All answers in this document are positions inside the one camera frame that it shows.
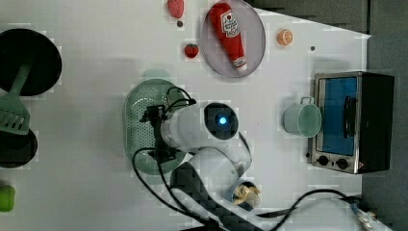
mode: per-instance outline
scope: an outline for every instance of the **white table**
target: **white table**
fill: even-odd
[[[229,79],[216,74],[202,52],[195,62],[186,62],[182,53],[186,43],[199,42],[200,23],[215,2],[186,1],[185,27],[178,29],[165,0],[0,0],[2,31],[45,32],[60,46],[64,61],[58,85],[25,98],[38,155],[25,167],[0,169],[0,181],[17,191],[14,210],[0,214],[1,230],[180,230],[196,225],[153,199],[124,152],[124,97],[149,68],[167,69],[172,82],[197,99],[226,100],[239,109],[242,129],[254,146],[247,177],[262,190],[261,207],[288,208],[316,188],[361,193],[361,176],[308,164],[307,140],[287,134],[281,119],[301,96],[312,94],[316,72],[364,70],[368,37],[258,11],[267,31],[264,60],[252,75]],[[283,28],[293,31],[290,47],[276,44]],[[155,189],[164,192],[160,185]]]

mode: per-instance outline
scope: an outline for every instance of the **toaster oven door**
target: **toaster oven door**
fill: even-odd
[[[323,153],[353,156],[355,153],[357,78],[319,79],[318,107],[322,127],[316,150]]]

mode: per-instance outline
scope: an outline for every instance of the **green colander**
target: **green colander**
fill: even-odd
[[[171,87],[174,85],[169,81],[149,79],[137,85],[127,96],[123,108],[124,145],[126,154],[131,161],[135,152],[140,148],[154,147],[153,127],[149,122],[141,123],[140,119],[148,106],[168,106],[166,92]],[[176,90],[172,91],[169,95],[169,103],[171,104],[180,98],[185,98],[183,93],[176,92]],[[156,161],[147,153],[148,151],[142,151],[135,158],[136,168],[150,175],[159,175]],[[177,168],[185,156],[185,152],[178,152],[176,159],[162,163],[163,172],[167,173]]]

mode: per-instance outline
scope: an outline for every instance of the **orange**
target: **orange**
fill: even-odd
[[[281,45],[290,45],[293,41],[293,34],[290,30],[282,30],[278,34],[278,42]]]

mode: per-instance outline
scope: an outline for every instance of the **ketchup bottle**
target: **ketchup bottle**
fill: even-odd
[[[227,3],[217,3],[211,7],[209,15],[219,41],[232,64],[237,70],[245,71],[246,58],[242,48],[240,26],[231,7]]]

